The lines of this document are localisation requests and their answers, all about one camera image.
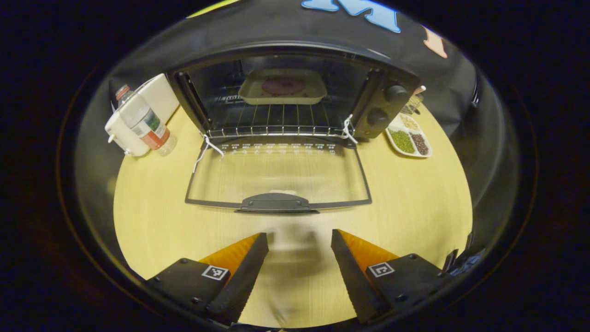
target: green lentils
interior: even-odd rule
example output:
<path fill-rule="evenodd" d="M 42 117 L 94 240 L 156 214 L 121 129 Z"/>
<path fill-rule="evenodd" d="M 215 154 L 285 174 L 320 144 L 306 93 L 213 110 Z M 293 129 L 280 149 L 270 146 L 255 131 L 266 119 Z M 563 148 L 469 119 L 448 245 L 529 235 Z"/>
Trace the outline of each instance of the green lentils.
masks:
<path fill-rule="evenodd" d="M 414 146 L 412 145 L 412 141 L 410 141 L 408 134 L 403 131 L 394 132 L 392 130 L 389 130 L 389 133 L 391 134 L 391 138 L 394 139 L 395 145 L 397 145 L 401 151 L 409 154 L 413 154 L 416 151 L 414 150 Z"/>

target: baking tray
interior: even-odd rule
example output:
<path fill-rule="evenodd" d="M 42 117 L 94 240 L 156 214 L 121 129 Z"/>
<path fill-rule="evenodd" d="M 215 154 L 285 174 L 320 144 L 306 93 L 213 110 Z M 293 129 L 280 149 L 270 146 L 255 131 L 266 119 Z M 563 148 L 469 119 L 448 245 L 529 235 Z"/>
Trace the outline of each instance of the baking tray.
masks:
<path fill-rule="evenodd" d="M 303 90 L 292 95 L 272 95 L 262 89 L 266 80 L 289 78 L 303 81 Z M 327 96 L 322 78 L 313 70 L 307 69 L 262 69 L 248 74 L 240 87 L 238 95 L 250 105 L 298 104 L 313 105 Z"/>
<path fill-rule="evenodd" d="M 413 121 L 418 130 L 413 130 L 410 129 L 408 127 L 406 127 L 404 125 L 404 122 L 402 120 L 402 116 L 405 116 L 407 118 L 410 118 L 411 121 Z M 414 153 L 409 153 L 409 152 L 405 152 L 402 151 L 402 149 L 400 149 L 394 142 L 393 137 L 391 137 L 391 134 L 389 133 L 389 131 L 402 131 L 405 132 L 406 134 L 409 135 L 410 137 L 410 141 L 412 142 L 412 146 L 414 147 Z M 428 147 L 428 153 L 425 155 L 420 154 L 420 152 L 418 152 L 418 148 L 416 147 L 416 143 L 414 142 L 414 140 L 411 138 L 410 134 L 420 134 L 422 135 L 422 137 L 424 138 L 424 144 Z M 426 158 L 426 157 L 430 157 L 432 156 L 432 147 L 430 146 L 430 143 L 428 142 L 428 138 L 426 137 L 426 134 L 424 134 L 424 132 L 422 131 L 422 129 L 420 128 L 418 122 L 416 120 L 414 120 L 413 118 L 411 118 L 410 116 L 407 115 L 403 115 L 403 114 L 398 114 L 398 116 L 396 116 L 394 118 L 394 120 L 389 124 L 389 126 L 387 127 L 387 129 L 385 130 L 385 135 L 387 135 L 387 138 L 389 139 L 389 142 L 391 143 L 391 145 L 394 147 L 394 149 L 396 151 L 398 151 L 399 153 L 403 154 L 403 155 L 407 155 L 410 157 L 418 157 L 418 158 Z"/>

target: oven door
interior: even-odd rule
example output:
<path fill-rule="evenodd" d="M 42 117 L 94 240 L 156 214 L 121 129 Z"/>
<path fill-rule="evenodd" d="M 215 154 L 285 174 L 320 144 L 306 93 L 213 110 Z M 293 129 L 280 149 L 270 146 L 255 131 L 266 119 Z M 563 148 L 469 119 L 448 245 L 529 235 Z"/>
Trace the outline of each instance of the oven door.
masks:
<path fill-rule="evenodd" d="M 317 213 L 371 203 L 356 145 L 340 138 L 246 136 L 201 147 L 187 203 L 244 213 Z"/>

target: table surface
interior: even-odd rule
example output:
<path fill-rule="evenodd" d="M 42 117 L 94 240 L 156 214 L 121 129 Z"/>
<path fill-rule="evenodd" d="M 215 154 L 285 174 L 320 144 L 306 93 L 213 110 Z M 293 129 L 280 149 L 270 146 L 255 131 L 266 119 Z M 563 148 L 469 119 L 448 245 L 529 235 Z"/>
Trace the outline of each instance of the table surface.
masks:
<path fill-rule="evenodd" d="M 398 256 L 417 253 L 443 267 L 471 232 L 467 179 L 451 142 L 424 105 L 412 117 L 433 154 L 405 157 L 385 134 L 358 153 L 373 203 L 304 216 L 238 214 L 185 203 L 202 138 L 182 108 L 167 126 L 178 138 L 166 157 L 125 156 L 116 182 L 114 225 L 129 266 L 148 279 L 186 257 L 198 261 L 258 232 L 268 233 L 265 258 L 241 323 L 311 327 L 356 316 L 330 248 L 342 229 Z"/>

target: white string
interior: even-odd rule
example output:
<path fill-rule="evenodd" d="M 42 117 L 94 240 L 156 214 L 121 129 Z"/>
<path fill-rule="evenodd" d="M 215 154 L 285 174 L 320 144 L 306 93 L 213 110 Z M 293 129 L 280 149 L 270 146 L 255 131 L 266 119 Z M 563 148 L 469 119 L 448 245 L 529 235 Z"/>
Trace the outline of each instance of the white string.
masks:
<path fill-rule="evenodd" d="M 358 144 L 358 141 L 354 139 L 354 137 L 352 137 L 352 135 L 350 134 L 350 132 L 348 131 L 348 126 L 350 125 L 350 119 L 352 118 L 352 114 L 348 116 L 348 118 L 346 118 L 346 120 L 344 120 L 344 129 L 342 129 L 342 131 L 344 132 L 344 134 L 342 135 L 344 139 L 350 138 L 351 141 L 353 141 L 355 144 Z"/>
<path fill-rule="evenodd" d="M 199 158 L 195 161 L 195 166 L 192 168 L 193 173 L 196 171 L 196 165 L 201 161 L 201 159 L 203 158 L 203 156 L 205 155 L 205 152 L 207 151 L 207 149 L 209 147 L 212 147 L 213 149 L 217 150 L 217 152 L 219 152 L 221 154 L 221 158 L 219 159 L 219 161 L 221 161 L 223 159 L 223 157 L 225 156 L 225 152 L 221 151 L 218 147 L 213 145 L 213 143 L 211 143 L 211 141 L 209 141 L 209 137 L 207 135 L 203 135 L 203 138 L 205 139 L 205 143 L 207 143 L 207 145 L 203 149 L 203 152 L 201 153 Z"/>

